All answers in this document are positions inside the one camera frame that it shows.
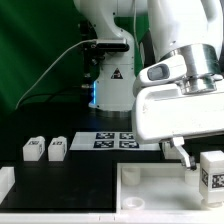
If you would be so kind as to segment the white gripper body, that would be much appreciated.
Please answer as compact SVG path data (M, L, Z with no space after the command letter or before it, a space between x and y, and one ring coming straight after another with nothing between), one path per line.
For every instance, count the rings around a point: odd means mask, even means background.
M224 80L196 95L182 95L176 84L144 88L133 105L132 132L140 144L224 133Z

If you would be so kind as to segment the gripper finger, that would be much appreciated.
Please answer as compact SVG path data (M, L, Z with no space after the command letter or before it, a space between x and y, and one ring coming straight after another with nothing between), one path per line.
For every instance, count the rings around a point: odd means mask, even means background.
M181 164L187 169L191 171L195 171L197 169L196 161L194 156L190 156L185 149L183 148L185 142L182 136L173 137L170 141L171 149L175 151L178 155L178 158L181 161Z

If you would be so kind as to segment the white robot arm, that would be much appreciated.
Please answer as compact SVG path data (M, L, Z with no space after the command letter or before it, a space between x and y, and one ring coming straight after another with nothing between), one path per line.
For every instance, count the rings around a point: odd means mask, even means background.
M220 0L73 0L93 26L100 74L91 108L130 114L140 144L168 141L189 169L185 140L224 132L223 42ZM150 66L134 71L134 39L117 17L147 15Z

